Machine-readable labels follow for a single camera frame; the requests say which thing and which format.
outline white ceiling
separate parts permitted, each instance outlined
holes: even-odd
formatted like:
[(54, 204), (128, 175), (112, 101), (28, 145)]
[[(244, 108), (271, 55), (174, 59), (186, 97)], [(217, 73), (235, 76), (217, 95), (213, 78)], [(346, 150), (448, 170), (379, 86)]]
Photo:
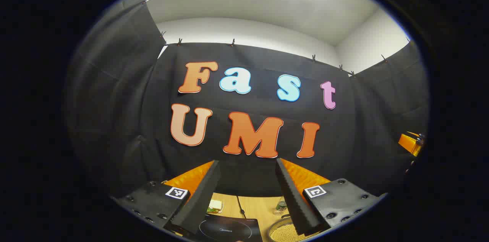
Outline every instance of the white ceiling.
[(156, 23), (202, 17), (260, 21), (336, 46), (378, 9), (372, 0), (151, 0)]

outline orange letter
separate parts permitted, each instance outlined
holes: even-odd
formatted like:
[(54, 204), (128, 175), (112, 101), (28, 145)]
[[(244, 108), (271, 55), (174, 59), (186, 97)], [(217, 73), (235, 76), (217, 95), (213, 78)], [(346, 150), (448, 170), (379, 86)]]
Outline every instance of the orange letter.
[(230, 113), (229, 119), (233, 121), (229, 143), (222, 148), (225, 153), (238, 155), (241, 153), (239, 147), (240, 139), (243, 143), (246, 155), (250, 155), (260, 142), (262, 145), (256, 150), (255, 155), (262, 158), (275, 158), (278, 156), (275, 150), (280, 127), (283, 126), (283, 120), (275, 117), (268, 117), (258, 128), (253, 128), (251, 118), (246, 113)]
[(212, 116), (212, 110), (206, 108), (196, 108), (194, 113), (197, 115), (197, 124), (195, 125), (194, 136), (187, 136), (183, 133), (183, 122), (185, 121), (185, 114), (190, 111), (188, 106), (181, 103), (174, 103), (172, 105), (173, 115), (172, 122), (170, 124), (170, 131), (173, 138), (183, 145), (197, 146), (204, 141), (206, 135), (207, 119)]
[(301, 150), (297, 153), (297, 158), (311, 158), (314, 156), (314, 141), (316, 140), (316, 132), (319, 130), (319, 125), (316, 123), (302, 124), (304, 129), (304, 138), (302, 139)]
[(203, 63), (187, 63), (187, 74), (183, 84), (178, 88), (178, 92), (182, 94), (196, 94), (201, 91), (201, 87), (197, 85), (199, 79), (201, 83), (205, 84), (209, 80), (210, 71), (204, 69), (201, 72), (201, 68), (210, 68), (212, 71), (217, 70), (217, 63), (215, 61), (206, 61)]

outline wooden table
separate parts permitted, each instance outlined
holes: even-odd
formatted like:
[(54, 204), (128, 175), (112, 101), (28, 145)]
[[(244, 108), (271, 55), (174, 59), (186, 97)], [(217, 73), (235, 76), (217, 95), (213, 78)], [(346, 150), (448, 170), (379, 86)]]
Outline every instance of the wooden table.
[[(224, 203), (222, 213), (214, 214), (219, 216), (227, 216), (234, 218), (244, 218), (240, 212), (240, 206), (236, 195), (226, 195), (214, 193), (213, 200), (219, 200)], [(267, 235), (267, 231), (276, 221), (281, 219), (281, 216), (288, 214), (285, 210), (282, 214), (275, 215), (272, 211), (278, 203), (280, 197), (243, 197), (239, 196), (241, 208), (244, 210), (246, 218), (258, 219), (260, 233), (262, 234), (263, 242), (272, 242)]]

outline white wall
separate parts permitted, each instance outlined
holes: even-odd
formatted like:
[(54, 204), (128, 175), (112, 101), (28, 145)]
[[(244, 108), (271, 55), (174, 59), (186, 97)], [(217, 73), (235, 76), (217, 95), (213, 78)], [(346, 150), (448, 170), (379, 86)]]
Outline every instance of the white wall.
[(378, 9), (337, 45), (343, 69), (358, 73), (401, 50), (409, 43), (402, 28), (384, 10)]
[(264, 47), (305, 56), (332, 66), (340, 65), (336, 50), (314, 37), (280, 26), (228, 18), (180, 19), (158, 23), (159, 30), (166, 31), (164, 38), (169, 44), (178, 42), (220, 42)]

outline black fabric backdrop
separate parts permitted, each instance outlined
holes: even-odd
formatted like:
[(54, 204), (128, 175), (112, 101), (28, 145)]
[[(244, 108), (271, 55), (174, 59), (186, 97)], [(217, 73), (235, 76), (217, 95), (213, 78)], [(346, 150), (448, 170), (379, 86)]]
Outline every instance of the black fabric backdrop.
[[(346, 72), (318, 61), (258, 47), (227, 44), (171, 44), (157, 59), (164, 40), (142, 0), (110, 9), (79, 47), (68, 72), (68, 128), (78, 157), (89, 174), (116, 197), (145, 181), (173, 178), (212, 159), (222, 161), (217, 192), (243, 196), (281, 195), (274, 159), (252, 153), (229, 155), (230, 112), (248, 113), (255, 129), (267, 117), (283, 120), (278, 157), (328, 179), (347, 178), (379, 195), (402, 182), (414, 157), (397, 144), (404, 131), (425, 132), (428, 96), (423, 65), (409, 44), (365, 71)], [(179, 94), (187, 68), (196, 61), (216, 61), (217, 71), (197, 94)], [(248, 94), (219, 88), (224, 71), (246, 68)], [(299, 77), (300, 98), (277, 97), (277, 78)], [(323, 103), (320, 84), (336, 89), (334, 110)], [(190, 107), (184, 132), (193, 134), (197, 107), (209, 108), (206, 137), (195, 147), (170, 134), (171, 104)], [(302, 123), (320, 125), (315, 156), (298, 159)]]

